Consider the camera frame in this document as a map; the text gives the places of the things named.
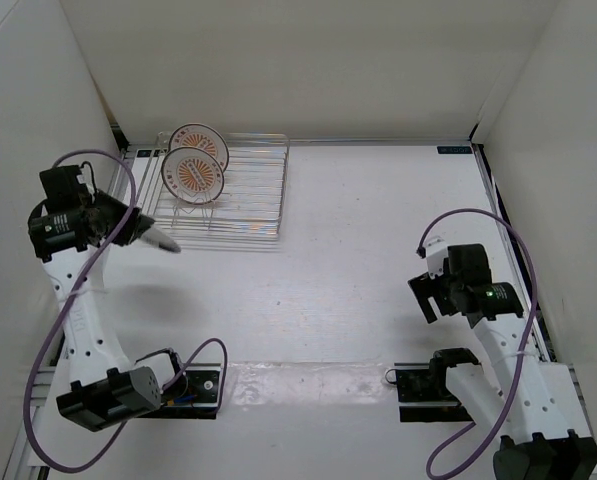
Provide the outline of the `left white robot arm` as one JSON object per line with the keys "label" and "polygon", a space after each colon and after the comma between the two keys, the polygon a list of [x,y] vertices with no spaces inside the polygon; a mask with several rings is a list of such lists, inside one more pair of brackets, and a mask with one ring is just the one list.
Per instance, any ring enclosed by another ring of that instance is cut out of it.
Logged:
{"label": "left white robot arm", "polygon": [[180,398],[188,377],[179,361],[157,372],[144,361],[130,361],[113,326],[101,317],[105,258],[82,271],[115,228],[120,232],[112,242],[118,246],[140,240],[170,253],[180,252],[180,246],[139,208],[87,185],[77,165],[51,168],[39,177],[46,198],[30,215],[29,236],[59,304],[71,306],[63,323],[69,390],[56,399],[59,413],[97,432],[159,410],[163,398]]}

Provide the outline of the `green rimmed white plate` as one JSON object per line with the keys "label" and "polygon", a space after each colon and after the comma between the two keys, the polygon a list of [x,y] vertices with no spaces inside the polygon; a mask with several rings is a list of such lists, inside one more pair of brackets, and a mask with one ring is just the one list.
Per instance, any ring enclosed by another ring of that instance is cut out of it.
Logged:
{"label": "green rimmed white plate", "polygon": [[178,254],[181,252],[180,245],[169,235],[156,227],[150,227],[139,237],[139,240],[157,249]]}

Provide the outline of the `orange sunburst plate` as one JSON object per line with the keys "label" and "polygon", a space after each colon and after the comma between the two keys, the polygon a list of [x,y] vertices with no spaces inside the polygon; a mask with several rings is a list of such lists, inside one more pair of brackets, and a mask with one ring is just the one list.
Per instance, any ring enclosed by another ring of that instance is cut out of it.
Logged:
{"label": "orange sunburst plate", "polygon": [[200,123],[188,123],[178,127],[168,142],[168,149],[190,147],[209,154],[222,170],[229,165],[229,149],[223,136],[212,127]]}
{"label": "orange sunburst plate", "polygon": [[174,197],[193,206],[214,202],[222,194],[225,184],[219,163],[195,147],[169,151],[162,162],[160,175]]}

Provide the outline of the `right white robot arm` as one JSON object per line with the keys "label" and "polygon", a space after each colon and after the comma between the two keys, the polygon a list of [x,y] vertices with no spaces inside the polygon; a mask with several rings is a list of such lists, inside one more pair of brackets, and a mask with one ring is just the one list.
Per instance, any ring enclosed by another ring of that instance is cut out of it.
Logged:
{"label": "right white robot arm", "polygon": [[482,345],[497,382],[467,348],[436,351],[427,387],[438,399],[455,397],[493,434],[498,479],[588,479],[597,444],[579,433],[547,382],[548,365],[524,338],[528,317],[514,286],[492,278],[481,244],[449,245],[435,237],[420,247],[427,270],[409,280],[428,323],[463,316]]}

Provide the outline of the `metal wire dish rack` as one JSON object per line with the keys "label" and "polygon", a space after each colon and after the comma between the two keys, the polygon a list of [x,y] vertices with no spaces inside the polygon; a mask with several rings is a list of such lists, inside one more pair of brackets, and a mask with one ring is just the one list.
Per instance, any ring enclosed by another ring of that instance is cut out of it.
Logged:
{"label": "metal wire dish rack", "polygon": [[166,142],[159,140],[134,167],[142,174],[139,205],[159,227],[188,246],[225,242],[273,242],[282,220],[289,138],[283,134],[227,133],[229,166],[222,194],[212,203],[193,206],[174,197],[160,170]]}

